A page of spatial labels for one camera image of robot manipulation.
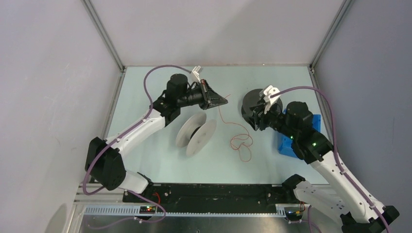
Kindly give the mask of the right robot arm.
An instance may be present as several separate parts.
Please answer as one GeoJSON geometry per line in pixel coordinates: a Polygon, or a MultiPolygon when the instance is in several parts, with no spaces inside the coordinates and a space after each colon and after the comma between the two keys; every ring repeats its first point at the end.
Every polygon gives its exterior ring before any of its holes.
{"type": "Polygon", "coordinates": [[[314,168],[337,193],[330,195],[315,189],[305,178],[295,174],[283,188],[285,201],[303,201],[340,224],[344,233],[380,233],[388,229],[398,216],[394,206],[385,206],[375,199],[351,172],[335,157],[332,143],[312,127],[313,114],[304,102],[293,101],[286,112],[275,103],[269,110],[263,101],[243,103],[243,118],[254,130],[272,128],[292,140],[295,155],[314,168]]]}

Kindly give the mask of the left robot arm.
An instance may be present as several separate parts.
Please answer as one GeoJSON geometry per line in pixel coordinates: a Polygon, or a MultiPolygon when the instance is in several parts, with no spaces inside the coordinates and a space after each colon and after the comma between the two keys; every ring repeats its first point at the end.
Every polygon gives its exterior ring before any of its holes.
{"type": "Polygon", "coordinates": [[[85,171],[103,188],[131,190],[141,202],[153,198],[150,180],[126,170],[124,159],[135,146],[150,135],[167,127],[181,113],[181,108],[198,105],[202,110],[227,104],[226,98],[216,93],[205,79],[189,84],[184,74],[173,74],[166,89],[149,106],[139,120],[109,139],[93,138],[88,146],[85,171]]]}

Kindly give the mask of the white cable spool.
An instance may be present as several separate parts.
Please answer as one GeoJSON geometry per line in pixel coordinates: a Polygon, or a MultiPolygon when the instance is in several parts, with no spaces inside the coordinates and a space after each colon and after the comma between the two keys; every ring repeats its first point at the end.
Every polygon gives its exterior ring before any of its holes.
{"type": "Polygon", "coordinates": [[[186,156],[192,157],[210,141],[217,127],[217,120],[207,120],[204,112],[191,116],[176,137],[176,146],[186,148],[186,156]]]}

